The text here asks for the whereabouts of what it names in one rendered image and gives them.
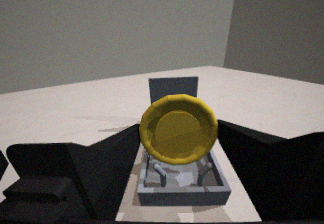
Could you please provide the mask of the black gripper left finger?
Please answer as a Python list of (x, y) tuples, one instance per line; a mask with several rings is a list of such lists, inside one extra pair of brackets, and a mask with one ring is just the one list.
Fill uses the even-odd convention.
[(14, 144), (6, 148), (6, 157), (20, 178), (71, 178), (92, 220), (115, 221), (140, 147), (139, 126), (88, 146), (72, 142)]

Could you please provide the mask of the yellow round plate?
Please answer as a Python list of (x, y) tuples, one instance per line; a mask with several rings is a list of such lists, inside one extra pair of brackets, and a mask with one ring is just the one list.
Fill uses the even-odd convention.
[(201, 99), (167, 95), (144, 112), (139, 126), (141, 144), (161, 163), (187, 165), (204, 158), (217, 139), (214, 111)]

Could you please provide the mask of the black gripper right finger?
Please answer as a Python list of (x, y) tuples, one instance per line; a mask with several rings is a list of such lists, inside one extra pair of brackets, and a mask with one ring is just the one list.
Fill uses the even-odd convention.
[(260, 219), (293, 220), (324, 160), (324, 132), (286, 139), (217, 121), (217, 140)]

